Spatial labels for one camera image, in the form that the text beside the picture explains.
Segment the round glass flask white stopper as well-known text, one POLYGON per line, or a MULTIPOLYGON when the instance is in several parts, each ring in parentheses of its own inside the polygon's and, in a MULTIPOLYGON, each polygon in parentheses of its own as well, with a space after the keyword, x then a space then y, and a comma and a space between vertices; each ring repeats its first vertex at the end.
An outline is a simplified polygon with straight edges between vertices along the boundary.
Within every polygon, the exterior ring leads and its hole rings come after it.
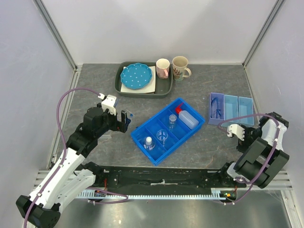
POLYGON ((155 152, 156 144, 152 137, 145 137, 142 145, 147 152, 155 152))

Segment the blue safety glasses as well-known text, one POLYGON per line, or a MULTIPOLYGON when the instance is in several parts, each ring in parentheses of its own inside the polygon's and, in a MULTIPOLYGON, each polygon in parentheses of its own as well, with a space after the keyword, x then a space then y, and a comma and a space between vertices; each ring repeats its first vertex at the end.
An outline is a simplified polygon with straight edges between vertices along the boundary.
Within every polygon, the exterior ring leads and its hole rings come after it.
POLYGON ((211 100, 211 111, 210 111, 210 117, 214 119, 224 119, 224 114, 221 110, 221 103, 218 99, 218 97, 214 97, 211 100))

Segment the clear glass beaker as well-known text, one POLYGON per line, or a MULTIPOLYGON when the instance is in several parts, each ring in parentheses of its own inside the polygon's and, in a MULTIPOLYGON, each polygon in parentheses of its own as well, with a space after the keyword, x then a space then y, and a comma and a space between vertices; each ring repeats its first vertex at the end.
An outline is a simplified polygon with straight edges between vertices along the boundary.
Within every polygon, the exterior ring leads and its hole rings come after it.
POLYGON ((156 133, 156 138, 162 143, 163 146, 165 145, 168 136, 168 132, 164 129, 161 129, 156 133))

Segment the glass stoppered bottle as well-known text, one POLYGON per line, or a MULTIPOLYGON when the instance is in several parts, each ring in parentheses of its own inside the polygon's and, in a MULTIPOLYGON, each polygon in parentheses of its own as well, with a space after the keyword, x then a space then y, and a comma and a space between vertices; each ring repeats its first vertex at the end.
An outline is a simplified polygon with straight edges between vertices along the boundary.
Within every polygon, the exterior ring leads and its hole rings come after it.
POLYGON ((169 116, 169 123, 168 123, 168 126, 169 126, 169 130, 172 131, 175 126, 176 126, 176 121, 177 121, 177 116, 174 115, 174 114, 171 114, 169 116))

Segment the white wash bottle red cap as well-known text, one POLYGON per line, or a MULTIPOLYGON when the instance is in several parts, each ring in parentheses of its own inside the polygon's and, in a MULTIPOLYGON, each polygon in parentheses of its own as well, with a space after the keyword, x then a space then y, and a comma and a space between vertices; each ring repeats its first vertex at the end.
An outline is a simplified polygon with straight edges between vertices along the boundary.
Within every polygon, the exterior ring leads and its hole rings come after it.
POLYGON ((183 110, 181 108, 181 106, 183 105, 183 103, 179 104, 176 108, 175 108, 175 112, 178 114, 178 118, 187 126, 189 127, 191 130, 193 130, 198 124, 199 121, 194 118, 188 111, 183 110))

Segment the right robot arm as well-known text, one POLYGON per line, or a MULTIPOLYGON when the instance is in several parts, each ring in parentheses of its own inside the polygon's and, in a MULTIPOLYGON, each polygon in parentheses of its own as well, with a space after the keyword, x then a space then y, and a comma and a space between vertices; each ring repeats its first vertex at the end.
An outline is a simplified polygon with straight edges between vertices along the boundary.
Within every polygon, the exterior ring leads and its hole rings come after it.
POLYGON ((282 140, 289 122, 276 112, 261 115, 257 128, 244 124, 227 126, 227 136, 238 138, 237 150, 242 156, 237 162, 226 163, 218 174, 223 187, 237 184, 265 188, 289 161, 282 140))

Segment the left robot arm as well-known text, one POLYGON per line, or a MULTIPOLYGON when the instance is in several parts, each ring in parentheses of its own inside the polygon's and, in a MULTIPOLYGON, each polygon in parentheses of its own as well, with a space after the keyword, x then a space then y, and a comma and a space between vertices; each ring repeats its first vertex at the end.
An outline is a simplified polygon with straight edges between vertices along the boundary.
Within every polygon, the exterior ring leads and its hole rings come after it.
POLYGON ((96 164, 83 168, 73 180, 69 177, 98 145, 98 139, 107 131, 125 133, 131 120, 126 111, 121 111, 121 120, 117 114, 103 110, 101 104, 89 108, 68 141, 64 142, 64 151, 44 180, 28 196, 21 195, 16 206, 24 218, 23 226, 32 224, 37 228, 53 228, 63 210, 86 188, 99 187, 104 175, 97 171, 96 164))

